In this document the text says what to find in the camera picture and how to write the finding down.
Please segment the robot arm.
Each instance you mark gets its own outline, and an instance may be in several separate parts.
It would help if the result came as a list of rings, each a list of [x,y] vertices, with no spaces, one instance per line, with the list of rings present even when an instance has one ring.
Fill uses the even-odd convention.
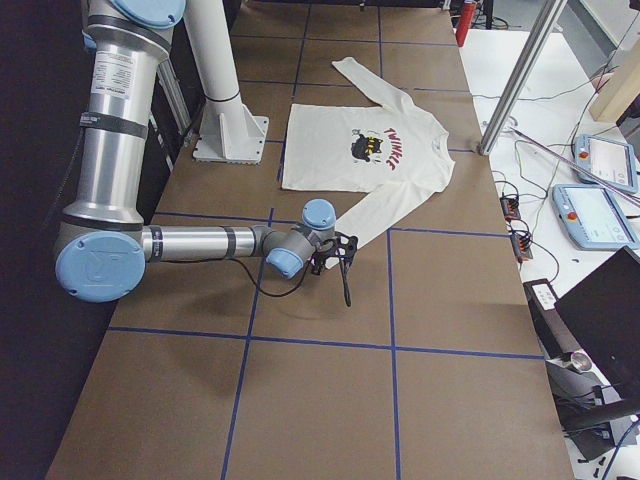
[[[338,232],[333,205],[309,201],[288,231],[255,227],[145,225],[137,210],[153,88],[184,23],[203,87],[196,156],[256,164],[269,121],[244,105],[219,1],[92,1],[86,34],[94,42],[87,110],[79,120],[82,162],[76,198],[63,212],[54,247],[61,287],[87,302],[129,294],[151,262],[205,263],[262,257],[282,277],[302,281],[330,260],[347,273],[357,240]]]

